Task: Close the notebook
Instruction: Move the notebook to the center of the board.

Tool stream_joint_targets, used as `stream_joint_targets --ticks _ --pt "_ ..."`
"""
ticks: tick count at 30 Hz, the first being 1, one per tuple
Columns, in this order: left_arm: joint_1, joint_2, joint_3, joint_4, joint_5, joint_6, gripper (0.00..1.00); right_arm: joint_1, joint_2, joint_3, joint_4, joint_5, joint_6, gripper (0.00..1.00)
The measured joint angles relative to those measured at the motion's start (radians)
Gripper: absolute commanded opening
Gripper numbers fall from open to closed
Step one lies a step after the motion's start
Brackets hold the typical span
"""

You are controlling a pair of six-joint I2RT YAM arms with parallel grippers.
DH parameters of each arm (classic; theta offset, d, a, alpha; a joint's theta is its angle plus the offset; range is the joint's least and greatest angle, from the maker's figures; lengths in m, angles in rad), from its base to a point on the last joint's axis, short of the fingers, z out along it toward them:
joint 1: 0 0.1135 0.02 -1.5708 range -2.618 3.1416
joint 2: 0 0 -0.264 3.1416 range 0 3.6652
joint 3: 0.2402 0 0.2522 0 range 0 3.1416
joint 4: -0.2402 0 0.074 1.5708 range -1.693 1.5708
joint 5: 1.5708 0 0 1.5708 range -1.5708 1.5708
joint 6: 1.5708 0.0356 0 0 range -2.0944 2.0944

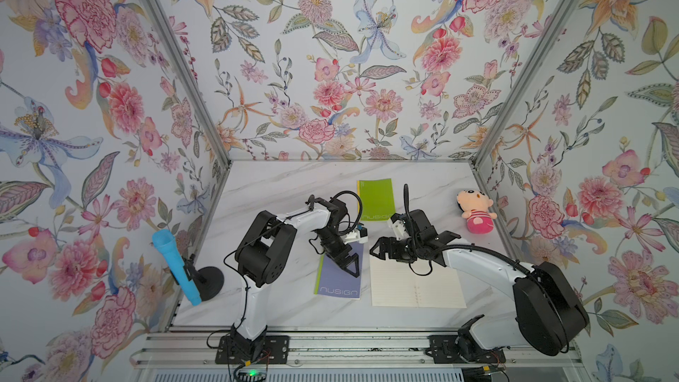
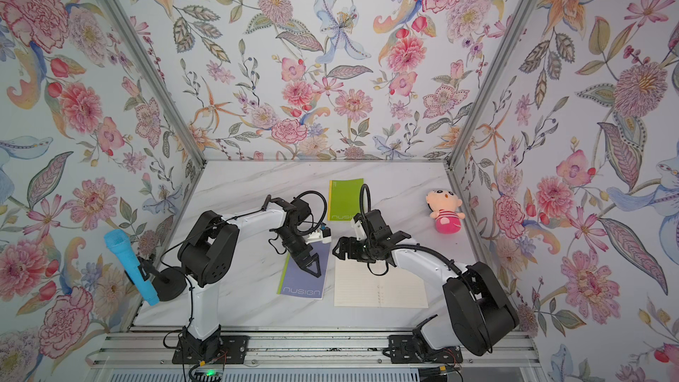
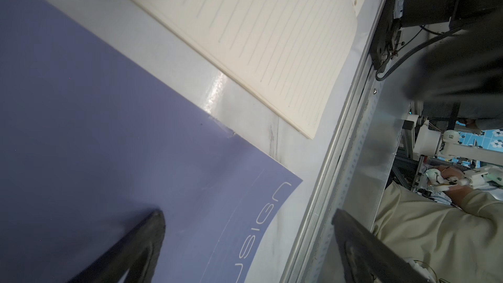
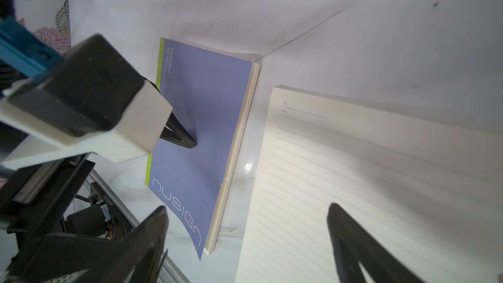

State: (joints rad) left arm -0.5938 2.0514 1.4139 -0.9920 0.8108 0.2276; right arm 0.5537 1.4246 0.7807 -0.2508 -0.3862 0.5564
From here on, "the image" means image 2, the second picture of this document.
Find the purple cover lined notebook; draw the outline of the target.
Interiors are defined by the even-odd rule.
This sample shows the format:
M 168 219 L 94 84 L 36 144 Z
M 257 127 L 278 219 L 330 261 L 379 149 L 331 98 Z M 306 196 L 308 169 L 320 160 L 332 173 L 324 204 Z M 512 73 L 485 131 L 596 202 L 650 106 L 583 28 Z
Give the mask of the purple cover lined notebook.
M 288 255 L 279 282 L 278 295 L 311 300 L 321 300 L 323 298 L 331 244 L 315 242 L 312 244 L 312 247 L 313 252 L 318 253 L 320 258 L 322 276 L 317 279 L 303 272 L 291 256 Z

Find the yellow cover lined notebook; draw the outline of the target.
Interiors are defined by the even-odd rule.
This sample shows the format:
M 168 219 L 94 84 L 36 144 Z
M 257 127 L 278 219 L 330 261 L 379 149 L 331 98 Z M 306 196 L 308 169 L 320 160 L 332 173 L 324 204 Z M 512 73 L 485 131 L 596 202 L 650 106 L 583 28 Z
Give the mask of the yellow cover lined notebook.
M 424 281 L 400 269 L 373 275 L 366 264 L 335 259 L 334 306 L 427 309 Z

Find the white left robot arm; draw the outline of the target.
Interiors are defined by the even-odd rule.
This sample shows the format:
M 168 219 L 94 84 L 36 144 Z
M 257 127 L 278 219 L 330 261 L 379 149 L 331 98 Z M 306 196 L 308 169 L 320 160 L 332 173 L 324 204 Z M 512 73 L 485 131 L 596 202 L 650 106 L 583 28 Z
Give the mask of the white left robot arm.
M 311 218 L 311 207 L 303 199 L 308 195 L 320 194 L 306 191 L 291 202 L 267 196 L 260 208 L 232 217 L 203 212 L 178 252 L 181 271 L 196 285 L 187 325 L 191 337 L 207 341 L 220 334 L 219 282 L 229 272 L 239 242 L 273 233 L 301 272 L 322 278 L 321 254 L 313 245 L 330 244 L 332 232 L 323 219 Z

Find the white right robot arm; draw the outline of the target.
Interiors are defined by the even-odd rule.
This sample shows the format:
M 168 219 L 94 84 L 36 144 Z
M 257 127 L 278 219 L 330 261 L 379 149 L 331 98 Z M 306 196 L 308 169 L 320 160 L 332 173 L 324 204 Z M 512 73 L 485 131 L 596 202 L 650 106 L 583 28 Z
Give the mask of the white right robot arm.
M 355 235 L 341 237 L 332 251 L 339 260 L 384 262 L 442 290 L 446 310 L 412 330 L 419 357 L 458 347 L 482 357 L 518 327 L 518 312 L 488 265 L 461 264 L 408 233 L 392 231 L 379 210 L 355 215 L 354 228 Z

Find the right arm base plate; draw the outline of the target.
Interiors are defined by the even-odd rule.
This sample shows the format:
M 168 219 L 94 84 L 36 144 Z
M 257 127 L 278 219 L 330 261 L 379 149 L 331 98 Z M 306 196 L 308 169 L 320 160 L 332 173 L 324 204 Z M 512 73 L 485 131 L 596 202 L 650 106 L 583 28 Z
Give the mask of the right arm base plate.
M 411 335 L 390 335 L 388 345 L 382 354 L 392 364 L 450 364 L 463 362 L 463 355 L 458 347 L 433 349 L 423 339 Z

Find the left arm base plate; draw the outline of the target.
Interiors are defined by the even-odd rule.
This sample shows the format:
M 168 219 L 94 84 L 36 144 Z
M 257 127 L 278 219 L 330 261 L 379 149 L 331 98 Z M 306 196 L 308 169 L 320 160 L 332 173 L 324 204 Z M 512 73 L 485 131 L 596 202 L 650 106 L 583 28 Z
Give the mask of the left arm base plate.
M 198 340 L 184 331 L 179 336 L 179 346 L 174 347 L 172 364 L 244 364 L 248 352 L 249 336 L 209 335 Z

